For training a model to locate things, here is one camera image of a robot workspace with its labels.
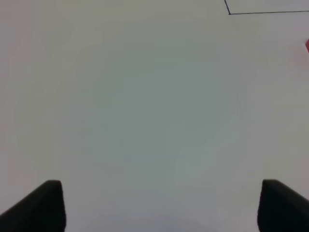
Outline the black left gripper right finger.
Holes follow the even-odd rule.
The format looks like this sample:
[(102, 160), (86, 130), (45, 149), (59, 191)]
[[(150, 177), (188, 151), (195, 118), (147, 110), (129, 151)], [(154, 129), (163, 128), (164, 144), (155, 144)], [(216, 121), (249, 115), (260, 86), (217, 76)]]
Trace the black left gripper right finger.
[(265, 179), (257, 212), (261, 232), (307, 232), (309, 201), (275, 179)]

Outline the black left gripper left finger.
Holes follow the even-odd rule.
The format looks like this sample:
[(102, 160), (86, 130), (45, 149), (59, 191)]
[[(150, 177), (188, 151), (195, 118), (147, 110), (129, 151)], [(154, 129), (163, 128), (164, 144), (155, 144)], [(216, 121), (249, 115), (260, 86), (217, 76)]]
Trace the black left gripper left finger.
[(0, 215), (2, 232), (64, 232), (66, 210), (61, 181), (48, 180)]

